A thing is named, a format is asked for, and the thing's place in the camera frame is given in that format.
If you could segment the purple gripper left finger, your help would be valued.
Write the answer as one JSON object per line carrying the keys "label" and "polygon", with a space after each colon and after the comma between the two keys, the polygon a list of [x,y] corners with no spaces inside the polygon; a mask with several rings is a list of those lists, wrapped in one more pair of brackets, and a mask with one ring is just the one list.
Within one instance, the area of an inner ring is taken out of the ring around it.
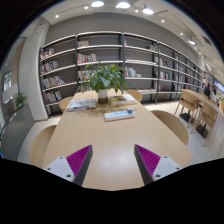
{"label": "purple gripper left finger", "polygon": [[45,168],[45,171],[81,186],[85,179],[92,155],[92,146],[88,145],[67,157],[57,157]]}

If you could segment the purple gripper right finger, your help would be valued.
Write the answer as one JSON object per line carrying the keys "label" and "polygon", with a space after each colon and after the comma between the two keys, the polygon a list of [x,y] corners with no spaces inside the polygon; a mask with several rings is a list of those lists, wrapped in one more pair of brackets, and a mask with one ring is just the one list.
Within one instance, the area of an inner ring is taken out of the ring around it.
{"label": "purple gripper right finger", "polygon": [[140,146],[134,146],[134,155],[145,185],[181,170],[168,155],[159,156]]}

